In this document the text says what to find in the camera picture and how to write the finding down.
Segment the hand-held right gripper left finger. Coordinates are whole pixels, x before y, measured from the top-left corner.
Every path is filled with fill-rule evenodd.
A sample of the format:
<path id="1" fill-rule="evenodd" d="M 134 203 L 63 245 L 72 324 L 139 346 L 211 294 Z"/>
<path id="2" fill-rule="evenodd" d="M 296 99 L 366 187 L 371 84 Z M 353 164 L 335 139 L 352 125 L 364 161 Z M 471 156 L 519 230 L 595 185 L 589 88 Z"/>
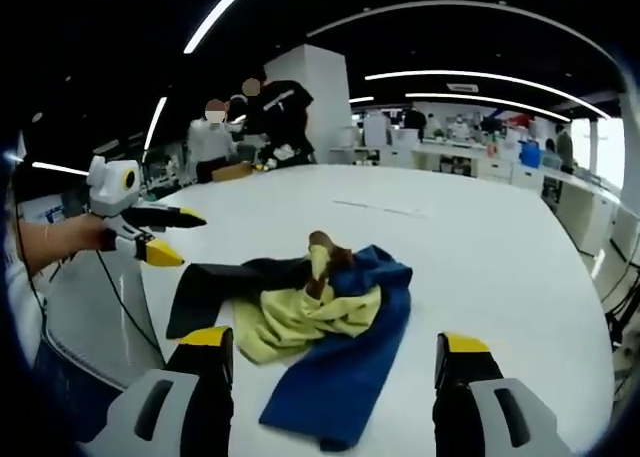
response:
<path id="1" fill-rule="evenodd" d="M 227 456 L 234 412 L 233 331 L 217 326 L 177 340 L 153 369 L 110 405 L 85 456 Z"/>

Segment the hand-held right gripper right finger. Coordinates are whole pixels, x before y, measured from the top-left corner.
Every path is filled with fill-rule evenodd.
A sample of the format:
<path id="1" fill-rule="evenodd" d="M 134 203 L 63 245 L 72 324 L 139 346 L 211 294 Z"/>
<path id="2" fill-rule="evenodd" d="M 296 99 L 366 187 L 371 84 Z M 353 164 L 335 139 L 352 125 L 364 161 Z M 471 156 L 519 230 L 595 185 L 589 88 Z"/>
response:
<path id="1" fill-rule="evenodd" d="M 503 376 L 489 347 L 453 332 L 437 337 L 432 411 L 438 456 L 570 456 L 554 412 Z"/>

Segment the person's left hand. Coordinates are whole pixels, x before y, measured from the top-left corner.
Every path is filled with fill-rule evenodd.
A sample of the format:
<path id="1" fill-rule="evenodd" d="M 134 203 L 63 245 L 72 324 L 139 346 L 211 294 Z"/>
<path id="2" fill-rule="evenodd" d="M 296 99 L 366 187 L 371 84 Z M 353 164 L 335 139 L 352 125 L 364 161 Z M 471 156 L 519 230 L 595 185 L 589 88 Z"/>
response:
<path id="1" fill-rule="evenodd" d="M 78 251 L 114 251 L 116 233 L 104 219 L 93 214 L 84 214 L 74 220 L 74 236 Z"/>

